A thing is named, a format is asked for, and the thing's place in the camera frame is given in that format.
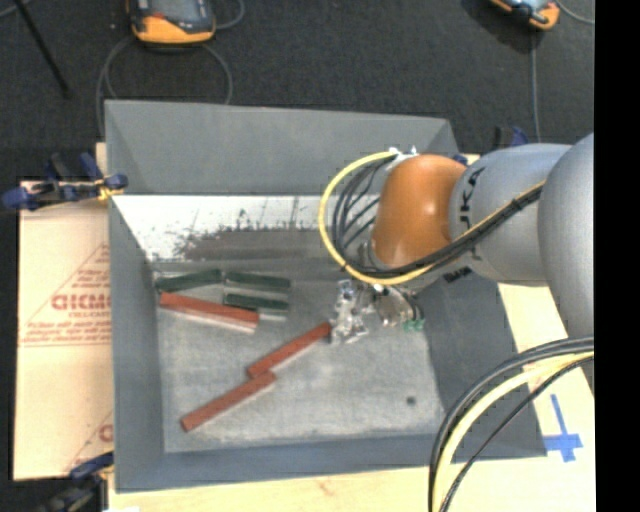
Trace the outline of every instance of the wooden block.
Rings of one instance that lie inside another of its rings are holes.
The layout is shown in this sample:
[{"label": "wooden block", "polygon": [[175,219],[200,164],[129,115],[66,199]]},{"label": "wooden block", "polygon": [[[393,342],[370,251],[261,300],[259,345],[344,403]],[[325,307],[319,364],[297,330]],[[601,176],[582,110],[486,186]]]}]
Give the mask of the wooden block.
[{"label": "wooden block", "polygon": [[231,407],[238,405],[257,392],[266,389],[273,384],[275,380],[276,376],[274,373],[269,371],[263,372],[255,379],[248,380],[228,393],[211,400],[202,407],[183,416],[180,420],[180,425],[182,425],[182,429],[185,432],[189,432],[215,416],[228,411]]},{"label": "wooden block", "polygon": [[331,324],[329,324],[329,322],[323,322],[317,327],[314,327],[310,331],[304,333],[302,336],[295,338],[286,345],[281,346],[277,350],[271,352],[267,356],[249,366],[249,368],[247,368],[247,374],[250,377],[255,378],[262,373],[271,370],[271,368],[279,365],[287,359],[300,354],[303,350],[309,348],[316,341],[329,336],[330,333]]},{"label": "wooden block", "polygon": [[255,311],[225,306],[224,304],[169,292],[163,292],[160,295],[160,306],[189,315],[254,329],[258,326],[258,321],[260,320],[260,315]]}]

